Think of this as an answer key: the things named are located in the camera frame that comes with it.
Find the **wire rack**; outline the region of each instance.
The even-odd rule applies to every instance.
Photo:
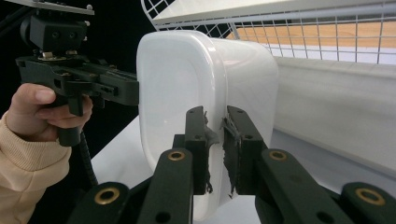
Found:
[[[255,41],[274,56],[396,64],[396,2],[157,23],[174,0],[141,0],[157,31]]]

